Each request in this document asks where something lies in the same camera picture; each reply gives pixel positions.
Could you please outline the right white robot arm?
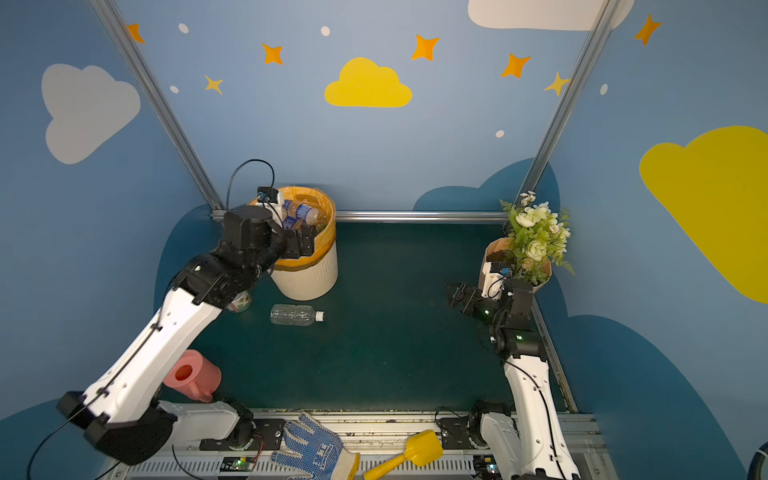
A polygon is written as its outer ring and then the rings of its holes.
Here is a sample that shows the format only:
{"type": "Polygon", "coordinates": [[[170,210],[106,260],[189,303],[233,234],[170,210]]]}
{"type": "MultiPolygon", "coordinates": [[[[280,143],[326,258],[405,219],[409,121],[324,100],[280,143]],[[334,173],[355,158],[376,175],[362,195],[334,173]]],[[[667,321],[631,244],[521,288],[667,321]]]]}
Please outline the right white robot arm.
{"type": "Polygon", "coordinates": [[[489,286],[497,291],[449,283],[447,297],[450,306],[488,327],[516,416],[478,401],[467,428],[490,450],[503,479],[579,479],[552,397],[546,348],[531,324],[533,286],[508,278],[489,286]]]}

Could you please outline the pepsi bottle blue cap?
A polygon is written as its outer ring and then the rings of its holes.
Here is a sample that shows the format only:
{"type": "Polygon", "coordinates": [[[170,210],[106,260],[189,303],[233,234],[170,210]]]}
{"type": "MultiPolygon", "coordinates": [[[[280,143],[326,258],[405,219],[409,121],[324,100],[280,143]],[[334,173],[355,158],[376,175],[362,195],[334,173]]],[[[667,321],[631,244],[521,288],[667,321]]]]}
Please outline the pepsi bottle blue cap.
{"type": "Polygon", "coordinates": [[[285,228],[293,228],[299,222],[310,226],[319,226],[324,222],[324,212],[318,207],[311,206],[294,200],[285,200],[283,208],[286,218],[283,221],[285,228]]]}

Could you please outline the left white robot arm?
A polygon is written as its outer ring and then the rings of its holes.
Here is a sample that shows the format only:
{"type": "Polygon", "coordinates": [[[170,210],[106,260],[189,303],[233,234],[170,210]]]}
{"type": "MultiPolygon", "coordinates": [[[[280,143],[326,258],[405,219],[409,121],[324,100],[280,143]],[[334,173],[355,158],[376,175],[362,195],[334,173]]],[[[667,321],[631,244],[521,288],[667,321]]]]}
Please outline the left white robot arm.
{"type": "Polygon", "coordinates": [[[84,391],[65,393],[59,412],[99,452],[137,465],[177,442],[252,439],[252,416],[233,401],[199,407],[158,400],[174,365],[198,335],[280,259],[314,253],[317,230],[287,230],[274,205],[243,205],[225,214],[217,247],[194,257],[172,280],[137,338],[84,391]]]}

